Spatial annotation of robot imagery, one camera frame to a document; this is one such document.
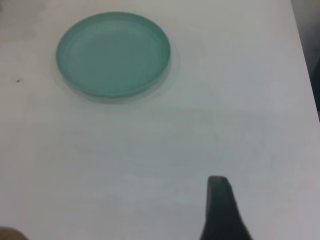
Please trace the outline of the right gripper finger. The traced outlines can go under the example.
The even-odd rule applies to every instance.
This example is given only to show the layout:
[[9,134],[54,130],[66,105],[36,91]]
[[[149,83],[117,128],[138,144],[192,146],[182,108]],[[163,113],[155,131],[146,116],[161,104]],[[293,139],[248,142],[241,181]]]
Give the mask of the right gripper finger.
[[224,176],[208,178],[205,222],[200,239],[252,239],[240,215],[232,186]]

